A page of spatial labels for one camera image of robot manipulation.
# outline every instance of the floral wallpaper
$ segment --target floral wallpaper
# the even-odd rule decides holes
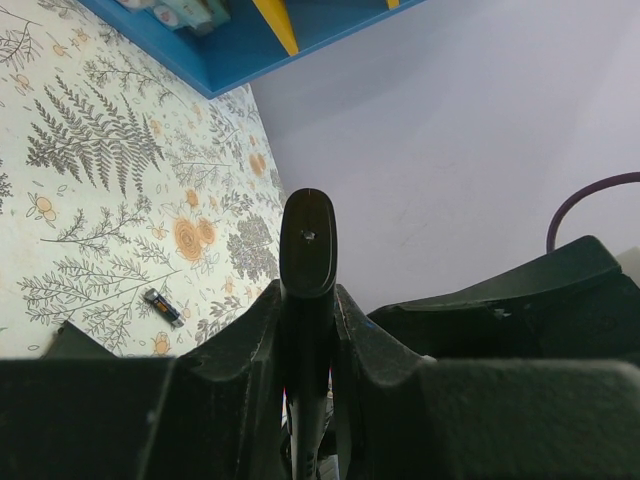
[[[40,356],[65,320],[120,356],[201,344],[278,275],[249,86],[207,101],[75,0],[0,0],[0,22],[0,355]]]

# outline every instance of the purple cable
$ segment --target purple cable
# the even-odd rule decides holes
[[[556,249],[556,237],[558,236],[560,223],[562,223],[564,217],[569,213],[569,210],[575,207],[580,200],[601,190],[617,187],[618,185],[625,185],[627,183],[640,183],[640,172],[623,173],[621,175],[615,175],[603,180],[598,180],[597,182],[587,185],[583,189],[578,190],[576,193],[571,195],[560,206],[551,219],[549,229],[547,230],[547,253],[551,253]]]

